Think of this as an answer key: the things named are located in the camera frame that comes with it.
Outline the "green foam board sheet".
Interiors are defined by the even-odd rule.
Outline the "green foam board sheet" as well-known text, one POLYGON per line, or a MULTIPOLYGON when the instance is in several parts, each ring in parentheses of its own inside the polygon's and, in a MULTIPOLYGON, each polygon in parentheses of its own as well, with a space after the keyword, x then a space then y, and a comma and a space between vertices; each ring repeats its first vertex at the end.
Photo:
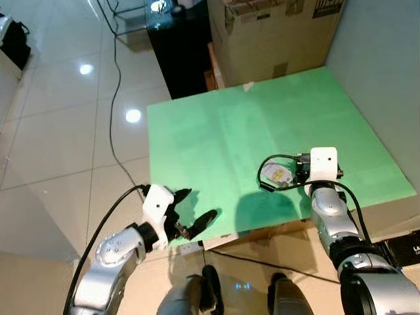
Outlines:
POLYGON ((191 189, 176 207, 181 221, 219 212, 198 241, 308 219, 303 189, 270 193, 256 174, 268 156, 291 167, 291 156, 315 147, 337 150, 341 182, 358 198, 372 237, 420 212, 415 188, 324 67, 157 103, 146 120, 150 180, 191 189))

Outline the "black bag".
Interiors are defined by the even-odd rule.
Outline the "black bag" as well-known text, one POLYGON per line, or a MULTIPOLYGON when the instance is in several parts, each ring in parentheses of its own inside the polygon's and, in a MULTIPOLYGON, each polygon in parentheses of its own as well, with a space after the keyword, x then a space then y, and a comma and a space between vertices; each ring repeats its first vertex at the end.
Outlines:
POLYGON ((0 51, 12 60, 12 63, 23 71, 29 61, 31 47, 28 45, 30 29, 21 21, 7 18, 3 26, 4 33, 0 36, 0 51))

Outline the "flat brown cardboard box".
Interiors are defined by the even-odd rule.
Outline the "flat brown cardboard box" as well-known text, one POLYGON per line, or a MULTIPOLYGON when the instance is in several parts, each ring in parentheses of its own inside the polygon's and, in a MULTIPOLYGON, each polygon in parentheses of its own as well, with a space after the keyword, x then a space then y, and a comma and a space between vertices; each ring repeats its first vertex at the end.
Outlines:
POLYGON ((313 224, 309 219, 293 220, 264 228, 249 229, 238 233, 225 234, 213 239, 200 241, 201 251, 222 250, 239 245, 267 246, 275 237, 289 237, 291 239, 312 241, 309 234, 313 224))

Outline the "grey robot leg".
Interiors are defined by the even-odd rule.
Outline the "grey robot leg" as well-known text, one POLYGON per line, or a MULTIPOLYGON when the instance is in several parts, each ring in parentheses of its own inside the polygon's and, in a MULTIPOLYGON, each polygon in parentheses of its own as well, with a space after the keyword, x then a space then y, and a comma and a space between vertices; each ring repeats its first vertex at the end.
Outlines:
POLYGON ((156 315, 223 315, 219 273, 213 265, 202 267, 201 275, 189 275, 174 285, 159 304, 156 315))
POLYGON ((267 305, 269 315, 314 315, 299 286, 281 272, 271 276, 267 305))

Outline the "grey robot left leg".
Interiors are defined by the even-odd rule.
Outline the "grey robot left leg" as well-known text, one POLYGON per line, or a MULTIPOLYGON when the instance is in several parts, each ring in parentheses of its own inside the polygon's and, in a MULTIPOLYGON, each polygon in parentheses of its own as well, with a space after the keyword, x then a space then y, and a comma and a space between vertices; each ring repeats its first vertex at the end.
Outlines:
POLYGON ((174 285, 159 304, 156 315, 223 315, 219 273, 213 265, 202 267, 201 275, 189 275, 174 285))

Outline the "large brown cardboard box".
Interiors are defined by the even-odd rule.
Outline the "large brown cardboard box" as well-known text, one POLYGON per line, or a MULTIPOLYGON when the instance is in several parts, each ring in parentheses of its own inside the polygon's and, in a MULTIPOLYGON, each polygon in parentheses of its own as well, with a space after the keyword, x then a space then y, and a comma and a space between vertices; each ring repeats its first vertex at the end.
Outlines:
POLYGON ((324 65, 347 0, 207 0, 227 86, 324 65))

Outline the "white card with orange logo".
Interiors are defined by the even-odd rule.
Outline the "white card with orange logo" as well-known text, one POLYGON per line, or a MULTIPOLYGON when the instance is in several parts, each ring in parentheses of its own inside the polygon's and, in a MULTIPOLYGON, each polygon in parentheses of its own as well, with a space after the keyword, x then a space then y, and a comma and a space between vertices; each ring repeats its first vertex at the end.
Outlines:
POLYGON ((288 187, 294 184, 294 176, 285 166, 269 162, 261 167, 261 174, 276 187, 288 187))

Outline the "grey robot right leg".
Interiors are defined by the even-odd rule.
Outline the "grey robot right leg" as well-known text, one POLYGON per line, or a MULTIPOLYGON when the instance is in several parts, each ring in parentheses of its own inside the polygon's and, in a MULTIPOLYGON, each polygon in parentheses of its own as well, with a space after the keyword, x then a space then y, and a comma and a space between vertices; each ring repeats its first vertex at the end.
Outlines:
POLYGON ((269 315, 314 315, 299 286, 281 272, 271 276, 267 305, 269 315))

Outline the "black cabinet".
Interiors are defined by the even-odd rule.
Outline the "black cabinet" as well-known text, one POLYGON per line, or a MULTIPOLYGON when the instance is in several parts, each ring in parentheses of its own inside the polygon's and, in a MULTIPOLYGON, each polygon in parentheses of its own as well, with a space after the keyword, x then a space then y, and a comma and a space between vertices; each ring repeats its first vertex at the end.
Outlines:
POLYGON ((175 14, 148 11, 145 18, 145 30, 170 97, 206 93, 205 72, 212 69, 207 3, 199 2, 175 14))

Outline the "black laser toner box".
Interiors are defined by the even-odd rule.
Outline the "black laser toner box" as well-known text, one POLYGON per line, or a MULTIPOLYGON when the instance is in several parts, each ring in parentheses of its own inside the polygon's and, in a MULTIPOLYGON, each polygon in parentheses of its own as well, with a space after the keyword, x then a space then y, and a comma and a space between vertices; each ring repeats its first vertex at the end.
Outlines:
POLYGON ((385 241, 391 260, 396 266, 406 267, 420 263, 420 231, 385 241))

